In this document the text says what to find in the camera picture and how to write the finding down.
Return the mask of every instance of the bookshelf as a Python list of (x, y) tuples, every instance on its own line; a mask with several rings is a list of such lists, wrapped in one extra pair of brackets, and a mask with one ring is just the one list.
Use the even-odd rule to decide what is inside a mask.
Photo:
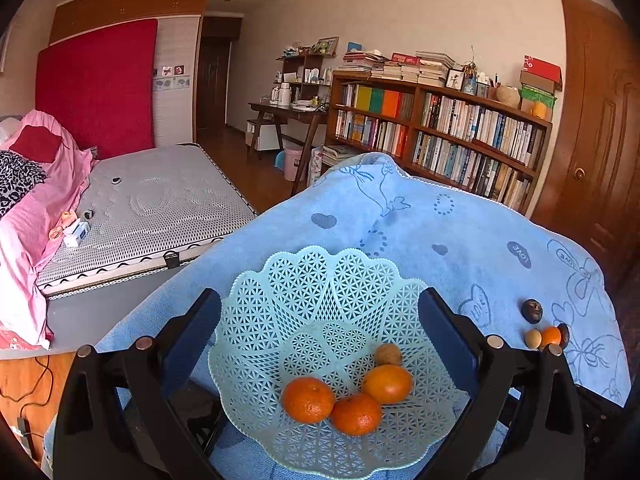
[[(382, 89), (385, 91), (389, 90), (392, 92), (411, 94), (413, 96), (413, 104), (410, 111), (410, 118), (407, 119), (405, 117), (404, 119), (399, 119), (396, 117), (391, 117), (388, 114), (385, 115), (370, 110), (363, 110), (361, 109), (362, 107), (357, 107), (355, 103), (353, 106), (343, 104), (343, 89), (345, 85), (351, 84), (371, 87), (372, 92), (373, 89)], [(527, 163), (525, 163), (524, 160), (517, 160), (517, 158), (523, 159), (522, 155), (527, 151), (526, 143), (524, 142), (521, 143), (521, 145), (524, 146), (524, 151), (521, 150), (519, 155), (516, 155), (516, 153), (509, 154), (503, 150), (500, 150), (498, 147), (490, 145), (487, 142), (482, 142), (482, 140), (478, 138), (473, 138), (473, 135), (464, 138), (453, 135), (452, 132), (442, 131), (446, 128), (435, 128), (432, 124), (422, 124), (423, 110), (425, 109), (425, 100), (429, 97), (429, 95), (437, 96), (438, 98), (446, 97), (451, 100), (461, 101), (463, 102), (461, 106), (471, 105), (475, 107), (477, 105), (479, 108), (476, 109), (484, 109), (485, 113), (497, 112), (498, 114), (501, 114), (501, 117), (503, 117), (503, 121), (505, 121), (506, 118), (509, 118), (511, 120), (508, 124), (524, 124), (521, 129), (521, 133), (523, 136), (526, 134), (525, 132), (527, 126), (530, 125), (531, 131), (533, 132), (532, 135), (537, 133), (537, 135), (541, 136), (535, 146), (536, 149), (532, 149), (532, 151), (535, 151), (535, 153), (530, 152), (529, 160), (527, 161)], [(406, 139), (404, 140), (402, 152), (399, 153), (398, 150), (389, 149), (382, 150), (375, 146), (371, 146), (370, 143), (365, 144), (357, 139), (345, 138), (340, 135), (337, 136), (336, 128), (344, 126), (344, 117), (347, 112), (351, 112), (352, 116), (358, 114), (364, 116), (365, 118), (370, 118), (371, 121), (388, 121), (389, 123), (395, 123), (404, 126), (403, 132), (406, 136)], [(338, 115), (340, 115), (341, 117), (340, 123), (338, 123)], [(488, 175), (490, 174), (490, 168), (492, 167), (491, 164), (494, 165), (494, 168), (497, 168), (497, 171), (500, 171), (504, 167), (503, 171), (507, 176), (513, 175), (515, 179), (513, 180), (514, 184), (517, 184), (517, 181), (520, 181), (523, 183), (522, 192), (524, 193), (524, 190), (526, 190), (526, 193), (519, 201), (519, 206), (516, 208), (518, 212), (524, 214), (527, 210), (527, 207), (529, 206), (533, 191), (540, 177), (540, 169), (542, 168), (544, 153), (546, 152), (546, 147), (548, 145), (551, 128), (552, 123), (540, 120), (532, 115), (518, 110), (517, 108), (511, 108), (497, 101), (465, 94), (450, 88), (440, 88), (405, 81), (371, 78), (366, 73), (334, 72), (325, 144), (348, 144), (358, 150), (361, 150), (362, 152), (387, 153), (387, 155), (393, 157), (398, 166), (400, 166), (410, 174), (422, 176), (433, 180), (434, 182), (445, 184), (446, 186), (455, 187), (457, 189), (462, 189), (468, 192), (473, 192), (475, 194), (480, 194), (481, 196), (484, 196), (484, 194), (487, 192), (488, 198), (492, 196), (492, 192), (495, 190), (495, 186), (497, 186), (498, 184), (497, 176), (493, 179), (489, 179), (488, 177)], [(433, 140), (430, 140), (429, 137), (427, 137), (427, 139), (425, 140), (424, 136), (430, 136)], [(439, 142), (442, 144), (444, 144), (444, 141), (447, 141), (450, 146), (456, 145), (456, 150), (464, 148), (465, 151), (462, 153), (469, 153), (470, 155), (475, 153), (472, 158), (477, 158), (478, 160), (482, 161), (487, 160), (489, 164), (489, 171), (486, 176), (488, 182), (486, 183), (485, 187), (487, 187), (488, 184), (492, 184), (492, 186), (494, 186), (493, 189), (487, 190), (486, 188), (484, 188), (483, 192), (479, 192), (482, 187), (478, 187), (477, 180), (482, 179), (482, 176), (480, 175), (480, 170), (482, 169), (481, 167), (478, 169), (476, 181), (474, 181), (474, 178), (471, 177), (470, 183), (464, 184), (464, 179), (462, 179), (462, 168), (458, 168), (458, 178), (452, 179), (449, 176), (443, 174), (442, 171), (432, 171), (431, 167), (420, 165), (418, 163), (419, 160), (414, 160), (415, 154), (417, 152), (417, 143), (419, 141), (421, 142), (421, 146), (424, 147), (426, 144), (435, 142), (437, 139), (440, 139)]]

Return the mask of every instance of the trash can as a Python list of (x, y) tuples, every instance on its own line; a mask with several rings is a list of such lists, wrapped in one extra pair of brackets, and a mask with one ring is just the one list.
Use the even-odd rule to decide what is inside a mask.
[(293, 182), (300, 165), (302, 148), (300, 146), (287, 146), (284, 149), (284, 178)]

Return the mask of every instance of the red pillow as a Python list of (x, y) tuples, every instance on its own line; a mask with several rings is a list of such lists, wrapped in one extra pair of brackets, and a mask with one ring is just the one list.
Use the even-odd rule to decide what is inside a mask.
[(53, 162), (61, 143), (62, 137), (52, 134), (45, 126), (27, 124), (10, 149), (33, 162)]

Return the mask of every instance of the red box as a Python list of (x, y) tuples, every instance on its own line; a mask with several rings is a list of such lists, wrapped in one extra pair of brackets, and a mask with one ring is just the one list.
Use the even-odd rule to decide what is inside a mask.
[(404, 63), (405, 65), (420, 66), (420, 59), (418, 57), (408, 56), (407, 54), (398, 54), (397, 52), (394, 52), (391, 55), (391, 61)]
[(558, 65), (536, 59), (535, 57), (525, 56), (522, 69), (526, 72), (539, 75), (556, 83), (556, 90), (562, 91), (562, 71)]

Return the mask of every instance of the pink bedsheet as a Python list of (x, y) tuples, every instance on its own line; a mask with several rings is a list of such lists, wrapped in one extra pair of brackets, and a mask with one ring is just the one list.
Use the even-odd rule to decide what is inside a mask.
[[(22, 126), (26, 124), (46, 126), (62, 137), (62, 143), (56, 160), (41, 164), (46, 180), (0, 219), (0, 348), (9, 346), (6, 331), (17, 335), (8, 338), (11, 348), (23, 348), (21, 339), (29, 346), (49, 347), (47, 304), (36, 277), (62, 242), (62, 237), (49, 240), (49, 231), (63, 211), (78, 206), (92, 165), (91, 152), (79, 150), (71, 134), (49, 114), (32, 110), (22, 120)], [(0, 149), (10, 148), (16, 138)]]

